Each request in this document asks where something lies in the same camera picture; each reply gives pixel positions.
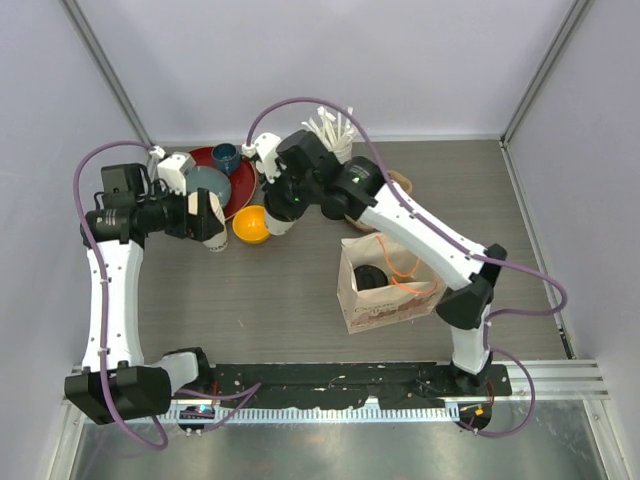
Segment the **stack of white paper cups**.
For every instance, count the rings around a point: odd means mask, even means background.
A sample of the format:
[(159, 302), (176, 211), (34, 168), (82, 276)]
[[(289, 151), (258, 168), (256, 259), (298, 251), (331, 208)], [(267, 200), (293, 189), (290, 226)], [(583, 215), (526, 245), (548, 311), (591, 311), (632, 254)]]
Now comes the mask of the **stack of white paper cups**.
[(228, 244), (225, 215), (218, 197), (199, 188), (187, 197), (187, 232), (212, 252), (224, 250)]

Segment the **brown paper bag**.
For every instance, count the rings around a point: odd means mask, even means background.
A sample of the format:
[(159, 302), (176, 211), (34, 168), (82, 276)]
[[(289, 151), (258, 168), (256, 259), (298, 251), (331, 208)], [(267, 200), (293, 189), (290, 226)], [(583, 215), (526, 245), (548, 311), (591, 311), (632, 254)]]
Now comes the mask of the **brown paper bag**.
[[(361, 265), (382, 269), (389, 285), (357, 291), (353, 270)], [(351, 334), (429, 315), (445, 290), (434, 270), (385, 234), (341, 241), (337, 297)]]

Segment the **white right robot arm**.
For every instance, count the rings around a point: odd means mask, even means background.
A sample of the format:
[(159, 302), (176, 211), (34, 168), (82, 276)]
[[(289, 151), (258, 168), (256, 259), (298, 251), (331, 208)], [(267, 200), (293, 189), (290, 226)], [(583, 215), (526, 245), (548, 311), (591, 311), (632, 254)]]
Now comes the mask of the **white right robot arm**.
[(285, 234), (309, 206), (317, 205), (327, 219), (357, 220), (409, 250), (446, 286), (435, 310), (451, 328), (451, 383), (465, 395), (485, 387), (493, 359), (486, 319), (505, 249), (459, 236), (389, 181), (375, 162), (356, 156), (340, 163), (310, 131), (286, 138), (263, 133), (255, 147), (269, 232)]

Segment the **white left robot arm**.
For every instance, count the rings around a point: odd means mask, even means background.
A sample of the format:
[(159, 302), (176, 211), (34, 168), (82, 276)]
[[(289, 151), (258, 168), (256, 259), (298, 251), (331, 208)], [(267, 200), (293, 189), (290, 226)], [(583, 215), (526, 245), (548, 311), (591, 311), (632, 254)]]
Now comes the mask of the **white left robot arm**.
[(193, 240), (215, 253), (227, 246), (218, 196), (187, 187), (195, 166), (179, 152), (159, 162), (155, 181), (139, 163), (101, 171), (103, 204), (86, 214), (81, 230), (91, 270), (89, 338), (80, 374), (64, 384), (67, 399), (98, 425), (112, 423), (115, 414), (124, 420), (162, 415), (180, 389), (193, 399), (212, 389), (201, 348), (174, 350), (148, 364), (138, 329), (138, 282), (150, 234)]

